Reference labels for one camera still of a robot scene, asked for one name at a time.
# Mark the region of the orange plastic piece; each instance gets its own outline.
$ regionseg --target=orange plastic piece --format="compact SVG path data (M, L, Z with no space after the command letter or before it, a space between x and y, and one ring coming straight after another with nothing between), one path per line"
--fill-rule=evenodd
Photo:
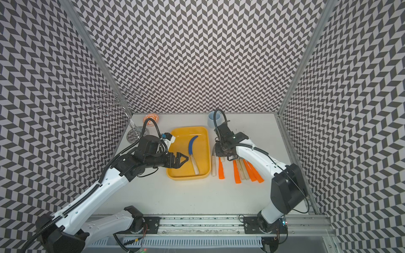
M252 182L256 181L257 178L256 178L255 175L253 174L252 170L250 169L249 164L247 164L247 162L246 162L245 159L243 159L243 163L244 163L244 165L245 165L245 167L246 167L247 173L249 174L250 180L251 180Z
M220 179L225 179L224 176L224 167L222 166L221 158L218 157L219 165L218 165L218 176Z
M236 160L233 160L233 173L235 175L235 183L240 184L241 178L239 176L238 166L236 165Z
M262 177L261 177L260 174L257 172L257 170L253 167L253 165L252 165L251 163L249 163L249 162L247 162L247 164L249 164L250 169L252 170L254 176L257 178L257 181L258 181L259 183L263 183L263 182L264 182L264 179L262 179Z

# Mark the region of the yellow tray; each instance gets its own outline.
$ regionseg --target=yellow tray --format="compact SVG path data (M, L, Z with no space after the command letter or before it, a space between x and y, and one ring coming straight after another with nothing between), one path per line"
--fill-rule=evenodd
M193 165L189 159L181 168L168 168L166 174L173 180L194 180L206 178L211 172L211 154L209 149L208 131L205 127L176 128L171 134L176 137L176 141L170 145L169 152L175 155L180 152L188 155L188 143L191 138L198 135L193 143L193 155L196 160L200 174L195 175Z

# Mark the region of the metal bracket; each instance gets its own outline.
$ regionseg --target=metal bracket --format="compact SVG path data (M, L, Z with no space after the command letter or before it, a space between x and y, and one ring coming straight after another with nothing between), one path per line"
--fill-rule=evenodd
M266 253L273 253L278 249L279 241L276 236L274 237L262 237L262 251Z
M157 234L160 225L160 217L143 217L145 219L145 223L148 225L148 230L146 234Z
M245 229L245 234L277 234L277 230L274 229L270 233L264 233L257 221L257 216L245 216L243 217L243 228ZM286 228L284 226L280 226L280 234L286 234Z

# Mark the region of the orange bowl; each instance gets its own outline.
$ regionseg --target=orange bowl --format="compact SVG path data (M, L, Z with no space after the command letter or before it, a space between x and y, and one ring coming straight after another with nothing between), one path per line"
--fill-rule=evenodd
M147 118L151 118L153 119L156 123L159 122L159 115L157 115L156 113L151 113L146 115L145 117L143 117L143 122L145 123L145 120ZM151 121L148 121L148 123L146 124L147 126L153 126L153 123Z

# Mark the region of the blue sickle blade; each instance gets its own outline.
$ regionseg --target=blue sickle blade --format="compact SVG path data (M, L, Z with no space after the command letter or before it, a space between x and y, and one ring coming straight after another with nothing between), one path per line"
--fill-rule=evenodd
M195 139L197 139L198 135L194 136L191 138L190 142L188 143L188 154L192 155L193 154L193 142Z

